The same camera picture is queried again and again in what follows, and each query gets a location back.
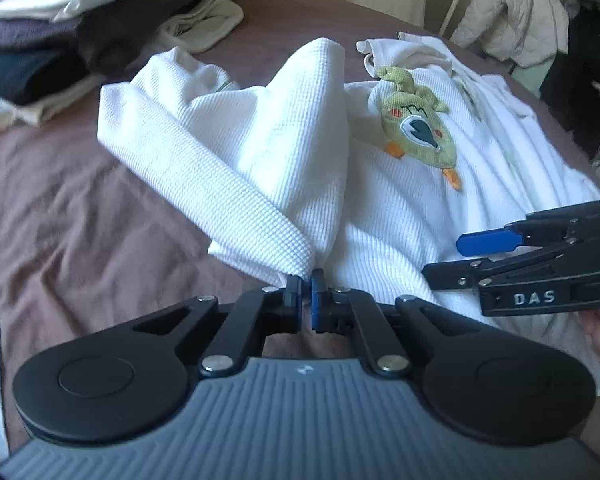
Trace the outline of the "white waffle pajama top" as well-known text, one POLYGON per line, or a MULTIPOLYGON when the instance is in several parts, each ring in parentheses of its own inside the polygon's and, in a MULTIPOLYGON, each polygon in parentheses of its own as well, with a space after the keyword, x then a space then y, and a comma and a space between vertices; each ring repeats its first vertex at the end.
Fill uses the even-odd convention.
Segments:
POLYGON ((250 88, 181 49, 156 54, 102 88, 98 140, 210 237, 212 256, 254 278, 279 285, 321 269, 381 302, 411 294, 480 318, 473 292, 434 292, 422 268, 454 259, 462 234, 594 202, 600 188, 502 77, 474 72, 441 40, 401 34, 358 50, 366 81, 346 81, 343 47, 318 38, 250 88), (390 66, 440 117, 458 188, 385 151, 390 66))

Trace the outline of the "hanging black garment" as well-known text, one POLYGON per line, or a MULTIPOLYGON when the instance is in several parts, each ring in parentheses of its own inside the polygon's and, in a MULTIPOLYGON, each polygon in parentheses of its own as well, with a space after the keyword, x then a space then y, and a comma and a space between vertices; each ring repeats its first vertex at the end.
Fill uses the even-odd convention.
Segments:
POLYGON ((594 157, 600 148, 600 7, 582 8, 569 24, 569 47, 559 53, 542 86, 550 114, 594 157))

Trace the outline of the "hanging white quilted jacket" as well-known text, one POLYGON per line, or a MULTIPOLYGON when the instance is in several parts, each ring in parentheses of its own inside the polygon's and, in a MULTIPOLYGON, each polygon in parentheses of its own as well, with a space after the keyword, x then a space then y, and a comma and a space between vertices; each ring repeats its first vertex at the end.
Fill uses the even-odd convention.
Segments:
POLYGON ((568 52, 569 15, 560 0, 470 0, 451 41, 528 68, 568 52))

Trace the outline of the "folded cream bottom garment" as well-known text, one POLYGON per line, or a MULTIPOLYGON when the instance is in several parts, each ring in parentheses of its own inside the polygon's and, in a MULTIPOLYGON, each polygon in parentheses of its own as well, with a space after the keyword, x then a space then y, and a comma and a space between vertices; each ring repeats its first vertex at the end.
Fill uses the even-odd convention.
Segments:
POLYGON ((235 0, 196 0, 187 12, 165 18, 149 32, 140 26, 126 26, 121 18, 101 20, 102 29, 86 44, 87 61, 96 73, 64 90, 28 105, 16 105, 0 98, 0 131, 17 124, 39 126, 82 99, 106 76, 140 65, 151 55, 179 47, 191 54, 211 49, 244 18, 235 0))

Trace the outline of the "folded dark grey garment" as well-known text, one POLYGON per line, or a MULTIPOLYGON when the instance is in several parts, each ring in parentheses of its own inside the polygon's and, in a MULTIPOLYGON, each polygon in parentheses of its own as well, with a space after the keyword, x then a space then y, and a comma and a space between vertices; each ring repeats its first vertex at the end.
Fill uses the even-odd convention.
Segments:
POLYGON ((126 26, 138 25, 142 32, 149 32, 165 18, 189 11, 193 1, 116 0, 64 22, 0 20, 0 49, 75 48, 88 69, 96 73, 95 66, 87 61, 86 44, 102 29, 101 20, 121 18, 126 26))

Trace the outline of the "folded black garment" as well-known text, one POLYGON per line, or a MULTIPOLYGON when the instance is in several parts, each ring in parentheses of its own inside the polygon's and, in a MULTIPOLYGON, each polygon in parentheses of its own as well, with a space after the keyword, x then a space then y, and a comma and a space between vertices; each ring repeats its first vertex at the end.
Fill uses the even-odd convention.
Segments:
POLYGON ((0 97, 28 105, 68 89, 89 73, 75 50, 0 50, 0 97))

